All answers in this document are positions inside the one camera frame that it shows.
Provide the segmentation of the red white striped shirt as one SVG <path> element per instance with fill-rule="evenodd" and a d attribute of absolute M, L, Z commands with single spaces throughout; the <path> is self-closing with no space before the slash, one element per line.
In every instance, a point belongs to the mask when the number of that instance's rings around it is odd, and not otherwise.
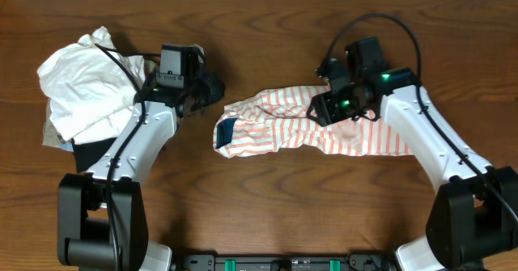
<path fill-rule="evenodd" d="M 260 91 L 228 104 L 214 127 L 213 148 L 226 158 L 316 147 L 327 155 L 411 155 L 401 136 L 383 121 L 340 121 L 322 127 L 306 117 L 313 96 L 327 86 L 296 86 Z"/>

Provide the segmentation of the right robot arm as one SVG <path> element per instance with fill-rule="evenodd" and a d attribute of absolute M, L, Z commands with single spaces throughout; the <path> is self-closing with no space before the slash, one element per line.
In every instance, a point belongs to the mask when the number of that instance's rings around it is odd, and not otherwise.
<path fill-rule="evenodd" d="M 426 233 L 398 247 L 400 270 L 477 269 L 517 247 L 517 174 L 495 168 L 471 149 L 432 104 L 420 77 L 393 69 L 377 38 L 346 46 L 347 63 L 325 56 L 316 73 L 329 91 L 312 98 L 307 116 L 320 126 L 373 112 L 410 148 L 435 191 Z"/>

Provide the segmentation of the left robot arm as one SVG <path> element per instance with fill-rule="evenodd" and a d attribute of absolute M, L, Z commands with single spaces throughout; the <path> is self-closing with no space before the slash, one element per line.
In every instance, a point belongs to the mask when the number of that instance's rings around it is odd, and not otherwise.
<path fill-rule="evenodd" d="M 80 270 L 174 270 L 170 247 L 149 239 L 142 185 L 181 119 L 219 102 L 224 83 L 197 44 L 163 44 L 159 68 L 135 85 L 132 116 L 83 174 L 57 190 L 57 258 Z"/>

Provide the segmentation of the white folded garment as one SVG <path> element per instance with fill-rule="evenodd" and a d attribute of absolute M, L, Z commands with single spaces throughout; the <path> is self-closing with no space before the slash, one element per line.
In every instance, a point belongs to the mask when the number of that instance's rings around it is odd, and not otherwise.
<path fill-rule="evenodd" d="M 49 98 L 49 122 L 58 136 L 77 145 L 117 137 L 132 116 L 135 90 L 115 57 L 141 86 L 155 68 L 142 56 L 124 57 L 105 27 L 52 54 L 37 70 L 40 88 Z"/>

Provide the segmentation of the black folded garment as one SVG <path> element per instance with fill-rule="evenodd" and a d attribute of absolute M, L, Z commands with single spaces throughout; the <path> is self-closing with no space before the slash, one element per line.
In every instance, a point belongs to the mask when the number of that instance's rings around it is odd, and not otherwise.
<path fill-rule="evenodd" d="M 75 140 L 72 140 L 76 171 L 86 171 L 90 166 L 98 162 L 115 140 L 115 138 L 109 138 L 98 142 L 89 142 L 84 144 L 77 144 Z"/>

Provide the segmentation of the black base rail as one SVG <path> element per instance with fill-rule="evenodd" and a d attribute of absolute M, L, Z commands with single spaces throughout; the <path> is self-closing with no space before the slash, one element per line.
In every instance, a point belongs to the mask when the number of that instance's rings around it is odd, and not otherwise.
<path fill-rule="evenodd" d="M 396 271 L 393 260 L 374 252 L 344 256 L 217 256 L 198 254 L 178 259 L 179 271 Z"/>

